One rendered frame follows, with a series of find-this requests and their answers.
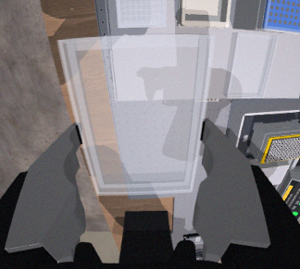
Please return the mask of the white ready key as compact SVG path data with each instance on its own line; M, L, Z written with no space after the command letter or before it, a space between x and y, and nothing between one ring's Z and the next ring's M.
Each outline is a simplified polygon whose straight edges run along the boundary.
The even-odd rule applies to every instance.
M202 260L202 254L203 254L203 251L198 251L196 253L196 258L200 258L199 260Z

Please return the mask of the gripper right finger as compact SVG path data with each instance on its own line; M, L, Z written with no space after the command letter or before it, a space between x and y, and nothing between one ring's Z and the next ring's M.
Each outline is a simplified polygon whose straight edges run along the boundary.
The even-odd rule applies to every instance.
M202 260L235 269L300 269L300 224L261 168L208 118L200 141L207 178L193 227L205 243Z

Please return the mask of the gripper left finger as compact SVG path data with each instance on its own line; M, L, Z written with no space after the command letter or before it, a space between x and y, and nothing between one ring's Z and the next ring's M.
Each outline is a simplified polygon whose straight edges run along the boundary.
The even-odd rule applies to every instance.
M18 174L0 199L0 269L73 262L86 228L75 177L81 144L75 122Z

